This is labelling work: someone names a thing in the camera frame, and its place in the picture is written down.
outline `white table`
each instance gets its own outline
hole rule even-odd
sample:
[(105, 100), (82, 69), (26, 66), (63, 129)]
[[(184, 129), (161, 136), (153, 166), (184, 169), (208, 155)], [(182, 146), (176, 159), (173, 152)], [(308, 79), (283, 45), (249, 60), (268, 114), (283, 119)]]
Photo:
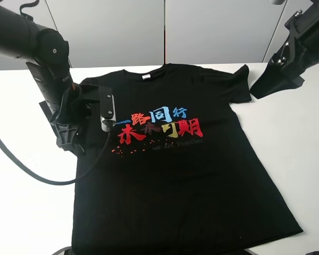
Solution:
[[(242, 64), (202, 65), (235, 72)], [(248, 64), (249, 83), (266, 64)], [(127, 69), (148, 72), (158, 66), (73, 69), (80, 82)], [(319, 65), (303, 75), (297, 90), (253, 103), (232, 105), (254, 150), (278, 186), (304, 233), (251, 248), (258, 255), (304, 255), (319, 250)], [(55, 144), (28, 71), (0, 71), (0, 137), (28, 167), (53, 180), (75, 176), (76, 158)], [(0, 151), (0, 255), (51, 255), (71, 245), (74, 185), (35, 181)]]

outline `t-shirt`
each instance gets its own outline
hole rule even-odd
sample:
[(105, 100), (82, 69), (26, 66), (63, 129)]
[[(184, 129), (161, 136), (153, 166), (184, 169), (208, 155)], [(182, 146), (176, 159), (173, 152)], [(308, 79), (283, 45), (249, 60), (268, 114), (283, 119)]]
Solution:
[[(117, 124), (75, 185), (75, 254), (220, 254), (303, 231), (229, 106), (251, 101), (248, 74), (164, 64), (83, 81), (112, 88)], [(78, 175), (107, 138), (91, 110)]]

